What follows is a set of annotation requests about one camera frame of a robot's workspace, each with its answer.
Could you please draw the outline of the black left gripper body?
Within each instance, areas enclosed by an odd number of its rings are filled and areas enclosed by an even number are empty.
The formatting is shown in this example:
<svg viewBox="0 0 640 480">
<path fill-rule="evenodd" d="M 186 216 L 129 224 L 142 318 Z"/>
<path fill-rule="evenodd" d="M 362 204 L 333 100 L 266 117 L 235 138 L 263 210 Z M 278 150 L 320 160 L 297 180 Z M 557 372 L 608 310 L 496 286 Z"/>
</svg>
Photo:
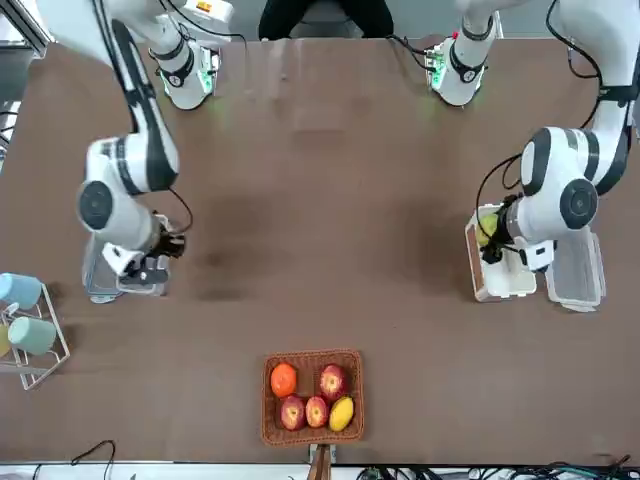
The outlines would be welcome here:
<svg viewBox="0 0 640 480">
<path fill-rule="evenodd" d="M 521 236 L 518 224 L 518 206 L 520 195 L 508 195 L 497 210 L 497 242 L 501 246 L 515 244 L 515 239 Z"/>
</svg>

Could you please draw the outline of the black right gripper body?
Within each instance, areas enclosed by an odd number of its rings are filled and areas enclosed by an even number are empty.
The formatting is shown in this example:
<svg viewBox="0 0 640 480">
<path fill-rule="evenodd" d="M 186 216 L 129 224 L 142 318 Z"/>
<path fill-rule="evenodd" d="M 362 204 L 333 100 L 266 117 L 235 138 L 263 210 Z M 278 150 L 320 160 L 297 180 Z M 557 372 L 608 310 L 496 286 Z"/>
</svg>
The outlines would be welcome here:
<svg viewBox="0 0 640 480">
<path fill-rule="evenodd" d="M 157 243 L 157 255 L 170 258 L 180 258 L 185 251 L 186 237 L 184 233 L 160 228 L 160 236 Z"/>
</svg>

